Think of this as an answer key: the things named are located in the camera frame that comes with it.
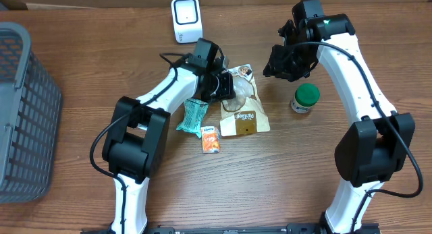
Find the light green wipes pack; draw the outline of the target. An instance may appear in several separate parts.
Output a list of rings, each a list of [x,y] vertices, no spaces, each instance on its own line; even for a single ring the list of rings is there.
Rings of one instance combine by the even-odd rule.
[[[209,104],[195,98],[184,101],[184,119],[178,124],[176,129],[190,134],[195,134],[198,138],[202,137],[201,123],[207,113]]]

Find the green round lid container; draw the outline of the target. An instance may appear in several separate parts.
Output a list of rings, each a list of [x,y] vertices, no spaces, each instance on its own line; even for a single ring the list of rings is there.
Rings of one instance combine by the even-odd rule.
[[[296,113],[308,113],[319,99],[319,89],[314,84],[305,83],[297,88],[290,105]]]

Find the white brown snack bag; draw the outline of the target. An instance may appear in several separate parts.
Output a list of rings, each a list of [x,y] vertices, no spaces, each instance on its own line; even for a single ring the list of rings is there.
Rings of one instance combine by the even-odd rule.
[[[230,68],[227,72],[233,77],[236,96],[221,103],[221,135],[240,136],[269,131],[269,119],[258,96],[250,64]]]

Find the orange juice carton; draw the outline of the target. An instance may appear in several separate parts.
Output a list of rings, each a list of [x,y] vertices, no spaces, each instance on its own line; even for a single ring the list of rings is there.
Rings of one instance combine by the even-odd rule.
[[[220,135],[219,130],[215,126],[201,127],[202,152],[205,154],[219,153]]]

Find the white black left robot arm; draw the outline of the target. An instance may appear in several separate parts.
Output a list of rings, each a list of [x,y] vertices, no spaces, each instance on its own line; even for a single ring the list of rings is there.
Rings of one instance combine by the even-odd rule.
[[[149,182],[165,152],[171,116],[188,99],[206,103],[235,97],[227,57],[218,45],[200,38],[192,53],[177,54],[166,77],[151,91],[121,97],[105,137],[103,160],[115,184],[115,217],[109,233],[145,233]]]

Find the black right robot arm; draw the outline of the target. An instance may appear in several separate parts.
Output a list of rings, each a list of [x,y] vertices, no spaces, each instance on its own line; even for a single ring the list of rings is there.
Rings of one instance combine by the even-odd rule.
[[[282,45],[272,48],[264,75],[291,82],[317,65],[329,74],[345,108],[349,128],[335,148],[340,183],[316,224],[289,224],[288,233],[378,233],[362,217],[383,184],[412,160],[415,122],[397,112],[378,87],[360,52],[346,14],[325,15],[320,0],[301,0],[279,29]]]

